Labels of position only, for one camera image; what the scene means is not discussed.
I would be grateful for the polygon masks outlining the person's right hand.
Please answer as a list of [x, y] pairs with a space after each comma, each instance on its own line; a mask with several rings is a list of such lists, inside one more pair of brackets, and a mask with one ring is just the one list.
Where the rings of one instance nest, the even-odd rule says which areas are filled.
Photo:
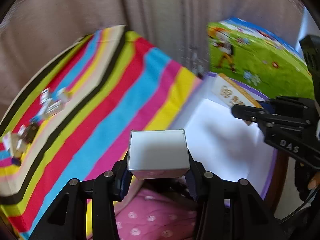
[[313, 176], [308, 184], [308, 189], [313, 190], [320, 184], [320, 173], [318, 172]]

